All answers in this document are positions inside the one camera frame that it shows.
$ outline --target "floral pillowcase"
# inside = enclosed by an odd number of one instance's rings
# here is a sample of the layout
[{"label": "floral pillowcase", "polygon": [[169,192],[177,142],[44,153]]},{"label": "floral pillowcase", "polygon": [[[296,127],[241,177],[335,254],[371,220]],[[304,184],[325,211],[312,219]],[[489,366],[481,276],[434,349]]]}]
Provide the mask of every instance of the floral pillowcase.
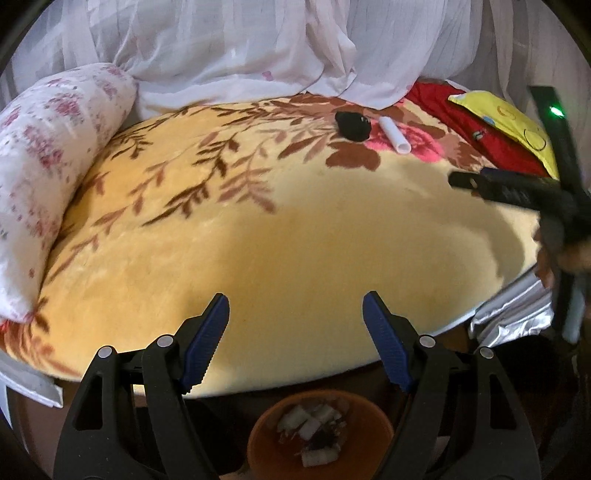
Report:
[{"label": "floral pillowcase", "polygon": [[40,80],[0,112],[0,324],[32,316],[66,207],[135,94],[129,74],[97,63]]}]

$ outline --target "yellow pillow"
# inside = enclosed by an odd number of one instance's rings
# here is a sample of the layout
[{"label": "yellow pillow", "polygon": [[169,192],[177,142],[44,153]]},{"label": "yellow pillow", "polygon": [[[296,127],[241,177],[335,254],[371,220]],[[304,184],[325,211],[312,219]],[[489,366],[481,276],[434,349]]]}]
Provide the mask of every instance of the yellow pillow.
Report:
[{"label": "yellow pillow", "polygon": [[[401,121],[412,153],[381,131],[344,140],[339,109]],[[0,349],[79,381],[103,345],[144,348],[221,291],[230,322],[194,397],[374,362],[367,291],[441,332],[534,263],[537,215],[449,188],[450,171],[489,165],[411,102],[375,111],[306,94],[153,118],[97,158],[34,318],[0,325]]]},{"label": "yellow pillow", "polygon": [[483,90],[450,95],[448,100],[470,110],[519,142],[542,162],[552,178],[558,179],[554,152],[545,130],[513,105]]}]

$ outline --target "white tube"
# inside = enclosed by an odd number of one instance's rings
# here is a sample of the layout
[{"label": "white tube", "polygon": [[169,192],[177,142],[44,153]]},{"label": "white tube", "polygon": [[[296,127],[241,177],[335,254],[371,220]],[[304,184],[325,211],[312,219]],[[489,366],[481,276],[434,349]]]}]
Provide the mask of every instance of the white tube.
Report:
[{"label": "white tube", "polygon": [[302,452],[301,462],[304,467],[326,465],[334,462],[339,457],[339,451],[335,448],[323,448],[322,450],[308,450]]},{"label": "white tube", "polygon": [[410,143],[404,138],[402,132],[398,129],[394,120],[388,116],[381,116],[378,120],[379,126],[382,127],[386,137],[392,143],[394,150],[401,155],[408,155],[411,151]]},{"label": "white tube", "polygon": [[314,418],[320,420],[322,425],[324,425],[326,422],[331,421],[336,413],[337,411],[333,407],[326,404],[322,405],[319,411],[314,412]]},{"label": "white tube", "polygon": [[320,420],[311,418],[306,420],[306,423],[302,425],[298,433],[301,439],[307,442],[318,432],[320,427],[322,427]]},{"label": "white tube", "polygon": [[277,424],[277,431],[283,432],[283,430],[296,429],[309,418],[310,414],[306,412],[301,405],[298,405],[292,408],[289,413],[283,415]]}]

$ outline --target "clay pot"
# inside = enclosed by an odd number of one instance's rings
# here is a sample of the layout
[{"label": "clay pot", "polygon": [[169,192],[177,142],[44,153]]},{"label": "clay pot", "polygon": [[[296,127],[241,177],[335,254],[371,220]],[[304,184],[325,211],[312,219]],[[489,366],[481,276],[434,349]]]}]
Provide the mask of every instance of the clay pot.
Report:
[{"label": "clay pot", "polygon": [[[295,455],[302,447],[299,439],[280,444],[277,423],[297,404],[315,401],[340,411],[339,404],[349,406],[344,415],[347,441],[335,462],[305,468]],[[369,400],[339,390],[314,390],[287,397],[267,410],[251,431],[246,455],[257,480],[371,480],[393,436],[388,417]]]}]

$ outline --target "yellow cushion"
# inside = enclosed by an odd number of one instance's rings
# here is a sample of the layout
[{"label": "yellow cushion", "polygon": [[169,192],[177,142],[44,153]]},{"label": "yellow cushion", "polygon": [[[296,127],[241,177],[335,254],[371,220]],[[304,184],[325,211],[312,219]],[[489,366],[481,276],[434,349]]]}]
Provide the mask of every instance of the yellow cushion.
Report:
[{"label": "yellow cushion", "polygon": [[483,90],[450,95],[448,100],[470,110],[523,145],[542,162],[552,178],[558,179],[558,168],[548,135],[527,115],[491,92]]},{"label": "yellow cushion", "polygon": [[29,325],[5,349],[79,380],[96,351],[146,347],[220,291],[230,322],[193,396],[312,380],[378,358],[361,318],[377,290],[433,332],[535,258],[535,215],[453,190],[489,165],[416,105],[383,112],[413,145],[336,132],[338,99],[194,106],[115,137],[63,221]]}]

